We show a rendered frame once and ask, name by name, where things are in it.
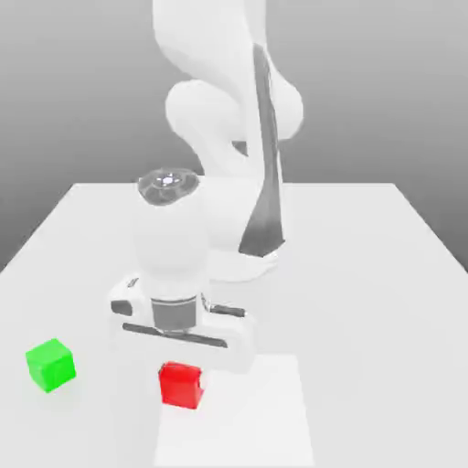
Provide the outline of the small green cube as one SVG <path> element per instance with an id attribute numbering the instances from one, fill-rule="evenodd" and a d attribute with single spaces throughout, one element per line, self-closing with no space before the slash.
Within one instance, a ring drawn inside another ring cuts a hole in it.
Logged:
<path id="1" fill-rule="evenodd" d="M 76 377 L 72 352 L 57 338 L 33 347 L 26 352 L 29 375 L 46 393 Z"/>

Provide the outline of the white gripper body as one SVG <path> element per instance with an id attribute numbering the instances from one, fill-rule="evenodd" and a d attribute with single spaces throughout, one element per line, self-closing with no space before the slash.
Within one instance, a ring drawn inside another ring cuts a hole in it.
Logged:
<path id="1" fill-rule="evenodd" d="M 197 325 L 166 331 L 153 317 L 108 314 L 111 345 L 130 358 L 162 365 L 174 361 L 205 371 L 245 373 L 255 355 L 253 325 L 246 317 L 203 313 Z"/>

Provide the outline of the small red cube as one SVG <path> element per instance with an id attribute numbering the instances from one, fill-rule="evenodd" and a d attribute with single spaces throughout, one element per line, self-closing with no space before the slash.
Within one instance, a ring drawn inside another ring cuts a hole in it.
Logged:
<path id="1" fill-rule="evenodd" d="M 202 369 L 183 363 L 168 361 L 158 371 L 162 402 L 190 410 L 196 410 L 204 389 L 200 378 Z"/>

